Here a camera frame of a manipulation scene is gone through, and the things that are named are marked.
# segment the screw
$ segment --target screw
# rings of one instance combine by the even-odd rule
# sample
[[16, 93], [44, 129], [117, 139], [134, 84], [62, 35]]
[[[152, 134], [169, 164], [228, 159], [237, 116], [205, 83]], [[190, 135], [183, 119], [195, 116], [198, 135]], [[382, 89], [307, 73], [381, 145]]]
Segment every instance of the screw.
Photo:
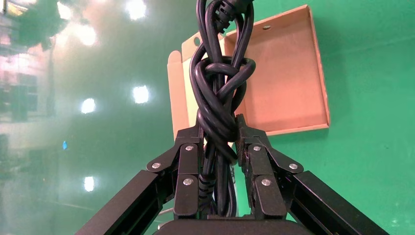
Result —
[[290, 167], [291, 169], [293, 169], [293, 170], [295, 170], [295, 169], [297, 169], [297, 168], [298, 168], [298, 166], [297, 166], [296, 164], [294, 164], [294, 163], [291, 163], [289, 167]]
[[151, 165], [151, 167], [152, 168], [154, 168], [154, 169], [157, 169], [157, 168], [159, 168], [161, 166], [161, 164], [160, 163], [154, 163], [154, 164], [152, 164]]
[[269, 181], [267, 179], [264, 179], [264, 180], [261, 181], [261, 183], [265, 186], [269, 186], [271, 184], [271, 181]]
[[184, 185], [191, 185], [192, 183], [193, 183], [193, 180], [190, 179], [190, 178], [187, 178], [187, 179], [183, 180]]

